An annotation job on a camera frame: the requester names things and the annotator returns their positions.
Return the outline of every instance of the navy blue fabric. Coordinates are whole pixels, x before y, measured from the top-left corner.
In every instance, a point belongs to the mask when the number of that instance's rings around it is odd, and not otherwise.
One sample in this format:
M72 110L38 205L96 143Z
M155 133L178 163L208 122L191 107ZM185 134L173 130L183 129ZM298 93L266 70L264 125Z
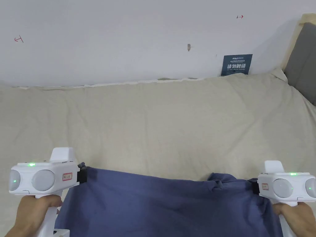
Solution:
M208 181L162 179L88 167L69 190L55 228L71 237L283 236L251 181L212 173Z

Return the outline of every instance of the warning sign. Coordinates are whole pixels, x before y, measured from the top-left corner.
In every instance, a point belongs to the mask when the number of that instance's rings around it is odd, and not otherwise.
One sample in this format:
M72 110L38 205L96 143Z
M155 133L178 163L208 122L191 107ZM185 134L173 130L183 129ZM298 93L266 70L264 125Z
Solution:
M248 74L252 54L225 55L222 68L222 76L235 73Z

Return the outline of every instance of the red arrow mark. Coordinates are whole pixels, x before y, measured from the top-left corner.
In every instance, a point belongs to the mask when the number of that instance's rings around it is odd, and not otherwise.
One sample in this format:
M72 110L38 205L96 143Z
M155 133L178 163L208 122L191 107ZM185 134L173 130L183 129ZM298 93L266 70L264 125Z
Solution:
M15 41L15 42L18 42L18 40L21 40L21 41L24 43L24 41L22 40L21 36L20 36L20 38L18 38L18 39L14 38L14 41Z

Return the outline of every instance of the hand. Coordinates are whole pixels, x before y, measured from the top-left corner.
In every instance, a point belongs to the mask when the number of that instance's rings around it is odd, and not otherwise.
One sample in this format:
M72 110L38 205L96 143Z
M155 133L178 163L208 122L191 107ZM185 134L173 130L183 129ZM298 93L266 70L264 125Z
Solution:
M284 203L273 205L273 210L277 215L282 214L297 237L315 237L316 220L310 206L306 203L298 203L291 207Z
M62 204L61 197L57 195L44 196L39 199L36 199L35 196L22 197L15 225L6 237L33 237L43 223L48 208L60 207Z

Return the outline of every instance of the bed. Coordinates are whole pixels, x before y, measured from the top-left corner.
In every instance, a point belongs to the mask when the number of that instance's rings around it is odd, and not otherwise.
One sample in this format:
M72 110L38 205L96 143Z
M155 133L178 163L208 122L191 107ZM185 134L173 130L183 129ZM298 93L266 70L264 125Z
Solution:
M74 147L78 161L91 167L170 179L205 180L211 172L249 179L265 160L316 174L312 42L316 26L305 24L284 73L76 88L0 86L0 232L14 224L20 200L8 193L10 168L47 160L54 147ZM305 60L298 63L300 53Z

